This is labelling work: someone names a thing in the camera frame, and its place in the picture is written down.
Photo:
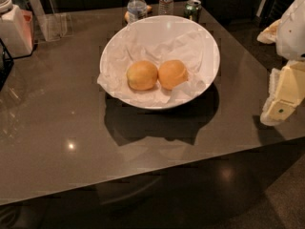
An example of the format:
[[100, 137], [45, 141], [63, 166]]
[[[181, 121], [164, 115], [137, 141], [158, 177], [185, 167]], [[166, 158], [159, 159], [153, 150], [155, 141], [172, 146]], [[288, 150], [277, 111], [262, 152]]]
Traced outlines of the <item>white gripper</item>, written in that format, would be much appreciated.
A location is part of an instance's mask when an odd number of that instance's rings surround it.
[[260, 116], [264, 125], [275, 126], [287, 120], [305, 99], [305, 63], [301, 62], [305, 60], [305, 0], [294, 0], [257, 41], [276, 43], [277, 54], [290, 60], [281, 70], [272, 69], [269, 97]]

